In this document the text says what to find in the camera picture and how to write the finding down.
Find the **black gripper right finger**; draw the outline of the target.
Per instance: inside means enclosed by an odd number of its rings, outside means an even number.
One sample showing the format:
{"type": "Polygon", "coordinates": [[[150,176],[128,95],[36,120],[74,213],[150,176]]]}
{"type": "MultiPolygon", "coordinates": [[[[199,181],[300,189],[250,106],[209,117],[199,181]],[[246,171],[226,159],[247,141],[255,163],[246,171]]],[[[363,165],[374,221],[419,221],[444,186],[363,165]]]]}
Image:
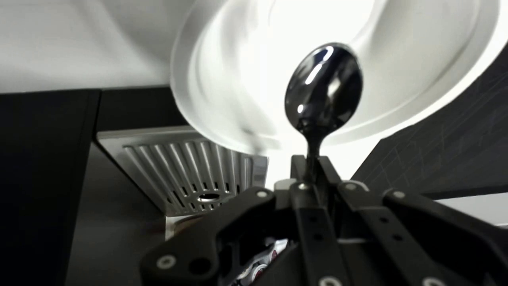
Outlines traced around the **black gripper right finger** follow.
{"type": "Polygon", "coordinates": [[[376,240],[406,286],[508,286],[508,230],[401,190],[349,189],[326,157],[315,173],[334,179],[334,197],[376,240]]]}

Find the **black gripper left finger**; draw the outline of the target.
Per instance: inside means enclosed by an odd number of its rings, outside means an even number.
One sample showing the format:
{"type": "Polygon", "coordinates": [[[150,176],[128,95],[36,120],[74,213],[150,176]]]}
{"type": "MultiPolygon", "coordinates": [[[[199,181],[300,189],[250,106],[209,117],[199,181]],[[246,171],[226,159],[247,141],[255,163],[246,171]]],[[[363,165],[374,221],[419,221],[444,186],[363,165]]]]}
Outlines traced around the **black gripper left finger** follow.
{"type": "Polygon", "coordinates": [[[338,181],[330,160],[312,160],[312,182],[303,184],[304,160],[290,162],[293,179],[277,190],[250,187],[149,251],[139,263],[142,286],[231,286],[268,241],[288,244],[252,286],[325,286],[339,279],[330,190],[338,181]]]}

